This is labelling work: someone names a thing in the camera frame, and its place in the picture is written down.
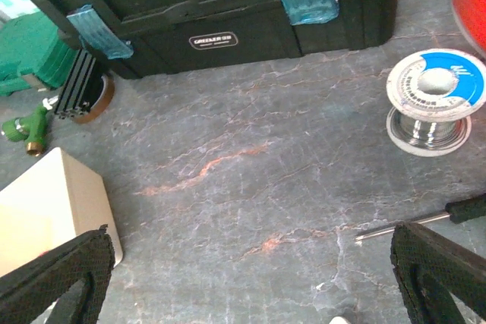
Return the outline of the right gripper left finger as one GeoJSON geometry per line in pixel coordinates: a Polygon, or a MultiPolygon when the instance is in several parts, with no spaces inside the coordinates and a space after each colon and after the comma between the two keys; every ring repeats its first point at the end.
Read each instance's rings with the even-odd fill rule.
{"type": "Polygon", "coordinates": [[[107,225],[84,232],[1,277],[1,322],[96,323],[115,252],[107,225]]]}

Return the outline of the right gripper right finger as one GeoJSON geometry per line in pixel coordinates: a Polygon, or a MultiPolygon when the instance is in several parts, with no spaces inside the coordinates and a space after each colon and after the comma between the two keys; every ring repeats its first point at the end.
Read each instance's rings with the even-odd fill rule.
{"type": "Polygon", "coordinates": [[[418,223],[399,223],[393,273],[412,323],[464,323],[453,298],[485,318],[485,258],[418,223]]]}

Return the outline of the black handled screwdriver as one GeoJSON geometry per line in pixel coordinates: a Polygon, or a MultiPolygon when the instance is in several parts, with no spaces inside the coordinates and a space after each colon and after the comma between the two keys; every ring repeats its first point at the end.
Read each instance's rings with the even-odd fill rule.
{"type": "MultiPolygon", "coordinates": [[[[447,203],[443,210],[434,214],[424,215],[420,218],[409,219],[406,222],[416,223],[420,225],[426,225],[432,222],[438,222],[440,220],[449,220],[452,223],[458,225],[469,220],[480,218],[485,216],[485,194],[480,196],[469,198],[466,200],[460,200],[456,202],[447,203]]],[[[355,243],[360,244],[362,241],[380,237],[386,234],[393,233],[395,227],[399,222],[392,223],[391,225],[384,226],[382,228],[375,228],[370,231],[365,231],[354,238],[355,243]]]]}

